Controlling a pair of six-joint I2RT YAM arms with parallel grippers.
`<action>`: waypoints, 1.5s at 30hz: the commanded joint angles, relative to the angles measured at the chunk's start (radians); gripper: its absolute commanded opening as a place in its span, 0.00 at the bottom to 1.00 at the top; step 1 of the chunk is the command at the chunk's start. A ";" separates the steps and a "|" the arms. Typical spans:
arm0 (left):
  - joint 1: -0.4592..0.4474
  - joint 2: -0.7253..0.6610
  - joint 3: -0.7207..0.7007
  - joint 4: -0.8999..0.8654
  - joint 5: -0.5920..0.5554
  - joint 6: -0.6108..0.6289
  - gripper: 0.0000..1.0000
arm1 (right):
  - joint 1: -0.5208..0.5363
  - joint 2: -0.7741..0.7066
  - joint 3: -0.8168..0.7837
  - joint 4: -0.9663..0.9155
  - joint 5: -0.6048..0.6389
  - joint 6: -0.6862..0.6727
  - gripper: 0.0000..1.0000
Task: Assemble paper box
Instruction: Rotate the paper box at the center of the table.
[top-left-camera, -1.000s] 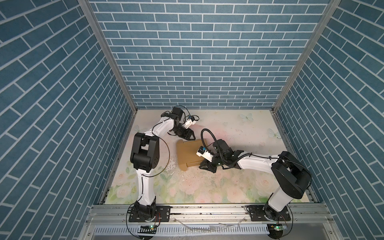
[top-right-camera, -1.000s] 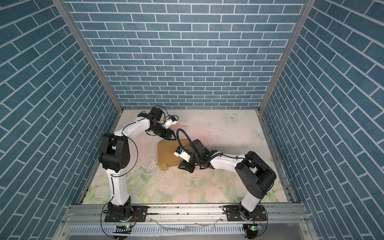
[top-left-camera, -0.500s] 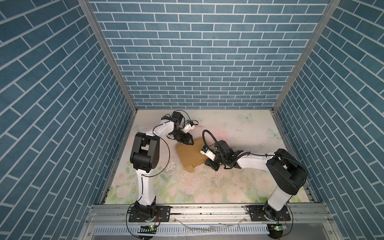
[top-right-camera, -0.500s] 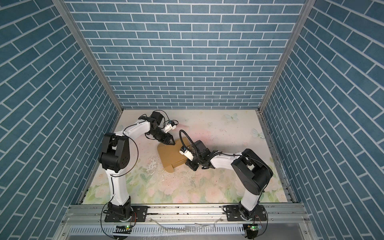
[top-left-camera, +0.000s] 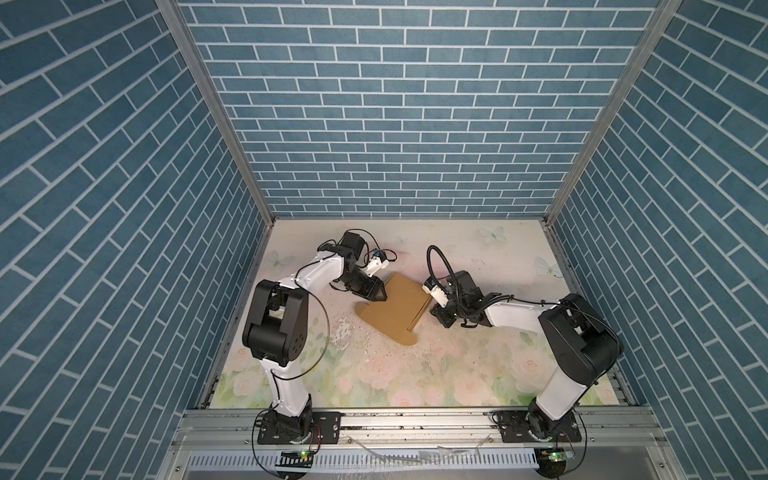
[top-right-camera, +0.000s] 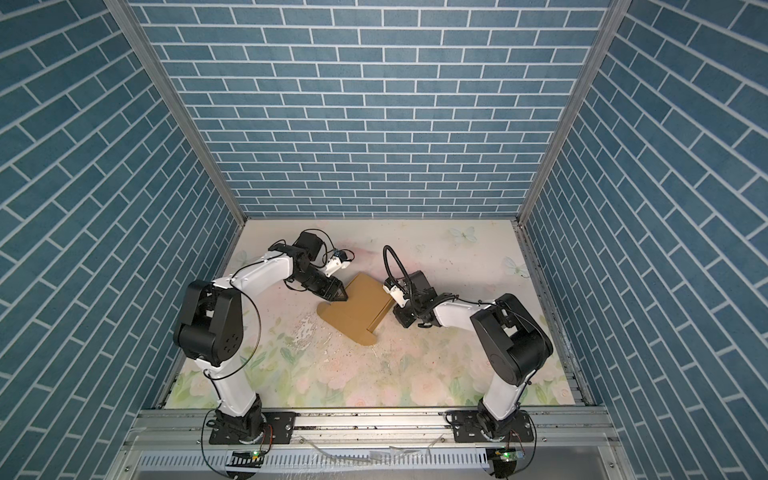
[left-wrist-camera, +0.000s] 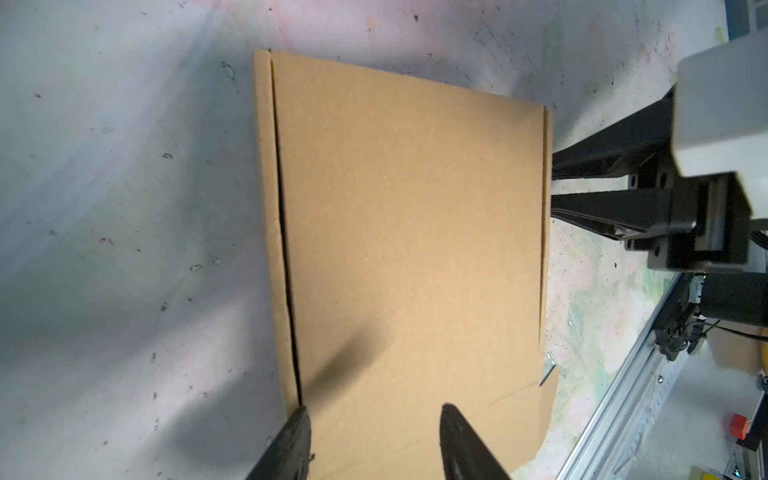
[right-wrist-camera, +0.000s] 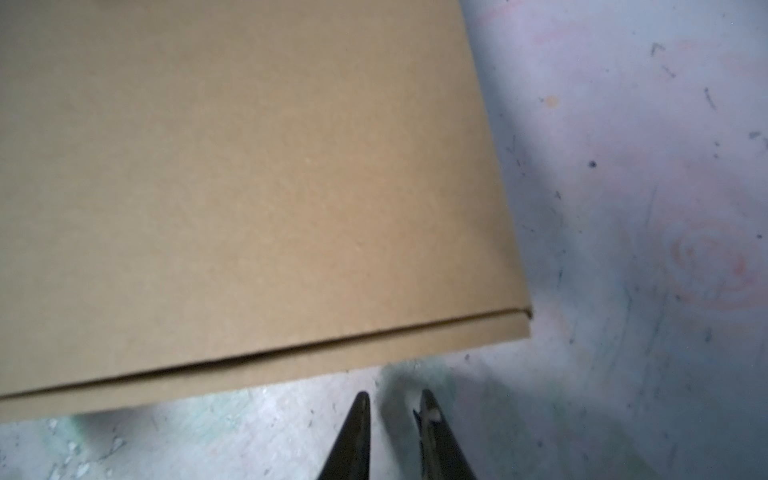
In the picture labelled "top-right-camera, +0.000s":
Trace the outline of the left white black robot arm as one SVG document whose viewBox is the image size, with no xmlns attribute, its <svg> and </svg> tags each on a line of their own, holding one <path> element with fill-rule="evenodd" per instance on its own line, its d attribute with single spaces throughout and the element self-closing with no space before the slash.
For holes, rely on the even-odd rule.
<svg viewBox="0 0 768 480">
<path fill-rule="evenodd" d="M 242 301 L 280 282 L 299 284 L 329 302 L 348 299 L 335 273 L 347 268 L 354 254 L 337 249 L 320 229 L 302 231 L 291 244 L 281 239 L 267 252 L 234 273 L 213 281 L 195 280 L 185 292 L 173 334 L 174 343 L 195 362 L 218 398 L 214 425 L 242 443 L 259 437 L 265 420 L 259 395 L 249 386 L 239 360 L 244 340 Z"/>
</svg>

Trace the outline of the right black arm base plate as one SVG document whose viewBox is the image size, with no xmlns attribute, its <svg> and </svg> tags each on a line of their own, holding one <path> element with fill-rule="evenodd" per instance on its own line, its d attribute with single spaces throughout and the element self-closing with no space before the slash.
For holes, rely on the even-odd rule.
<svg viewBox="0 0 768 480">
<path fill-rule="evenodd" d="M 515 441 L 533 442 L 533 423 L 527 411 L 519 409 L 503 420 L 483 409 L 449 410 L 444 413 L 456 443 Z"/>
</svg>

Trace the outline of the brown cardboard box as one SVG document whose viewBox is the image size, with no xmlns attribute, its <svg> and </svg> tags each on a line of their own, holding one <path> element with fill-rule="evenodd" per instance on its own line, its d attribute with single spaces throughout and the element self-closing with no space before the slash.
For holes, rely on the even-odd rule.
<svg viewBox="0 0 768 480">
<path fill-rule="evenodd" d="M 320 304 L 318 316 L 355 343 L 374 345 L 374 331 L 395 304 L 394 299 L 380 281 L 366 273 L 357 274 L 346 292 L 346 301 Z"/>
</svg>

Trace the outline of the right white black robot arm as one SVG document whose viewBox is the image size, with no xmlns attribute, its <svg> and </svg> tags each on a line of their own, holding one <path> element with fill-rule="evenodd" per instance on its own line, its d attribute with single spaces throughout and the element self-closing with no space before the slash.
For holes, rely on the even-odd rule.
<svg viewBox="0 0 768 480">
<path fill-rule="evenodd" d="M 384 290 L 394 299 L 393 313 L 405 328 L 451 327 L 474 333 L 494 370 L 489 390 L 478 405 L 480 428 L 490 438 L 511 430 L 520 399 L 531 378 L 553 354 L 542 327 L 513 294 L 493 302 L 471 302 L 457 294 L 439 294 L 421 271 L 401 279 L 388 277 Z"/>
</svg>

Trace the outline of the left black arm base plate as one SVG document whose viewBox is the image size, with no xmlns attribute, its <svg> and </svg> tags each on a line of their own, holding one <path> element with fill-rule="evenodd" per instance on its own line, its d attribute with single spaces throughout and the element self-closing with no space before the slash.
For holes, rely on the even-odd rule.
<svg viewBox="0 0 768 480">
<path fill-rule="evenodd" d="M 245 417 L 229 417 L 216 410 L 205 425 L 211 429 L 212 445 L 289 444 L 297 414 L 289 411 L 259 411 Z"/>
</svg>

